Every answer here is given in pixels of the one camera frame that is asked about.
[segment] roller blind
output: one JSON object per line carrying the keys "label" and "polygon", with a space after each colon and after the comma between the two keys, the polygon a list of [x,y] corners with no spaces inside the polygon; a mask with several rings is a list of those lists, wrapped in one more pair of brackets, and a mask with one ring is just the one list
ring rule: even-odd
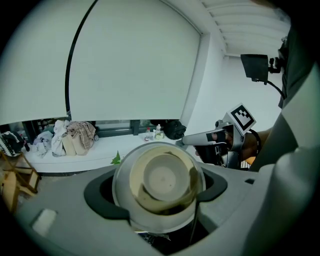
{"label": "roller blind", "polygon": [[45,0],[21,22],[0,60],[0,125],[66,116],[69,51],[92,3]]}
{"label": "roller blind", "polygon": [[179,119],[199,41],[161,1],[98,1],[72,57],[72,119]]}

